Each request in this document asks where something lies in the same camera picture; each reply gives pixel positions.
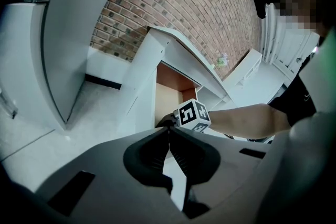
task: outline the tiled floor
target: tiled floor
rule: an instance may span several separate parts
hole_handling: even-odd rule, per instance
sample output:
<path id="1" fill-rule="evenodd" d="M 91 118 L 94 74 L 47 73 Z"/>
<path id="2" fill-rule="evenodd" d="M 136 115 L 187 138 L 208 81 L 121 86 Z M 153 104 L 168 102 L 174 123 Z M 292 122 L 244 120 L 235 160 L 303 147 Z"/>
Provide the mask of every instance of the tiled floor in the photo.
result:
<path id="1" fill-rule="evenodd" d="M 108 0 L 91 46 L 132 61 L 146 26 L 174 28 L 210 64 L 228 55 L 228 66 L 215 68 L 224 79 L 251 48 L 258 50 L 259 22 L 253 0 Z"/>
<path id="2" fill-rule="evenodd" d="M 11 120 L 1 111 L 1 158 L 11 179 L 35 191 L 50 174 L 87 149 L 135 133 L 132 124 L 116 131 L 112 120 L 116 96 L 115 89 L 85 82 L 68 130 L 62 133 L 20 116 Z"/>

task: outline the white floor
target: white floor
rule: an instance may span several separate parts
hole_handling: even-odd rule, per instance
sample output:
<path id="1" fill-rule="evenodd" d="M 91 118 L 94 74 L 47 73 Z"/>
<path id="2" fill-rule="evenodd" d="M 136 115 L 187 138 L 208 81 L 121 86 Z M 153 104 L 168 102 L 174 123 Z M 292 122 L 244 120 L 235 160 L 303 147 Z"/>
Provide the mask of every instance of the white floor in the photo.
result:
<path id="1" fill-rule="evenodd" d="M 113 104 L 118 90 L 85 82 L 67 130 L 59 133 L 10 119 L 0 110 L 0 158 L 10 178 L 35 191 L 53 172 L 99 143 L 135 133 L 134 124 L 116 130 Z"/>

